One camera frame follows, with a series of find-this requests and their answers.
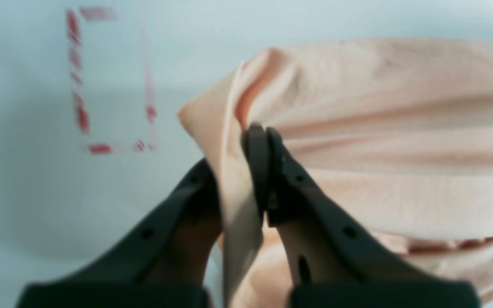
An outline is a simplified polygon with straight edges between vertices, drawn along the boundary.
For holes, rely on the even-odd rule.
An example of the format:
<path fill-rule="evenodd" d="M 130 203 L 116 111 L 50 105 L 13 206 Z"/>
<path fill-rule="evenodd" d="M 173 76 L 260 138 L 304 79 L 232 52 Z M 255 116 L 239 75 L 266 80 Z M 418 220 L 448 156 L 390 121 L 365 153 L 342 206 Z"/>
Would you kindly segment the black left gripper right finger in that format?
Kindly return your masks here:
<path fill-rule="evenodd" d="M 279 232 L 293 290 L 288 308 L 479 308 L 468 282 L 407 264 L 332 201 L 274 128 L 243 134 L 259 217 Z"/>

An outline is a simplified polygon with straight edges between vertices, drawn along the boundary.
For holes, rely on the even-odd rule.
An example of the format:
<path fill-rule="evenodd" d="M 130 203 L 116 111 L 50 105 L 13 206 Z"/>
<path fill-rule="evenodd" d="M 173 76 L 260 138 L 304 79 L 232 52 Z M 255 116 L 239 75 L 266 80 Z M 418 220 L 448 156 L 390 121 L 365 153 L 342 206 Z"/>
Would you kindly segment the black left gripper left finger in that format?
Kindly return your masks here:
<path fill-rule="evenodd" d="M 212 308 L 203 279 L 221 230 L 215 179 L 202 159 L 104 255 L 56 281 L 30 284 L 18 307 Z"/>

